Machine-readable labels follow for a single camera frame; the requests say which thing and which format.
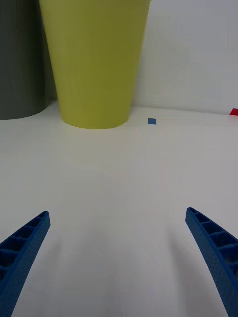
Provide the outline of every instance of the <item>dark gray bucket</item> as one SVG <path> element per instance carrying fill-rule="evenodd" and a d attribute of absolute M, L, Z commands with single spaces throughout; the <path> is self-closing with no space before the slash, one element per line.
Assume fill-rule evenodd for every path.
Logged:
<path fill-rule="evenodd" d="M 37 0 L 0 0 L 0 119 L 45 109 L 41 17 Z"/>

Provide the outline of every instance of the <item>white table surface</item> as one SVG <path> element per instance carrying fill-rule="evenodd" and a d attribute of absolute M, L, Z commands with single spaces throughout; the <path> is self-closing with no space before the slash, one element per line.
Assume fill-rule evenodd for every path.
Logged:
<path fill-rule="evenodd" d="M 238 118 L 134 108 L 84 130 L 54 104 L 0 121 L 0 241 L 51 218 L 12 316 L 227 316 L 188 206 L 238 237 Z"/>

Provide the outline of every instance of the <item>plastic bucket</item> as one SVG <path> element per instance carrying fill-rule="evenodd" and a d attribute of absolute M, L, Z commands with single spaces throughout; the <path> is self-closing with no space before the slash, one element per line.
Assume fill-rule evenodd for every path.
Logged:
<path fill-rule="evenodd" d="M 41 31 L 37 0 L 0 0 L 0 119 L 46 107 Z"/>
<path fill-rule="evenodd" d="M 62 118 L 125 123 L 150 0 L 40 0 Z"/>

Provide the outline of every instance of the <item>blue square marker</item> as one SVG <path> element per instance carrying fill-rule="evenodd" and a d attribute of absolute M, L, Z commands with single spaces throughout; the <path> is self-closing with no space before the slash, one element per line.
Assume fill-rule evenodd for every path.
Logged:
<path fill-rule="evenodd" d="M 148 118 L 148 124 L 156 124 L 156 119 Z"/>

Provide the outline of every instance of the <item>red object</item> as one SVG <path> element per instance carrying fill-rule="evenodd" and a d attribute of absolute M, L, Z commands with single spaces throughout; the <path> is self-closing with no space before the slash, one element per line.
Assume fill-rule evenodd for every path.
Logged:
<path fill-rule="evenodd" d="M 238 109 L 232 109 L 230 115 L 238 115 Z"/>

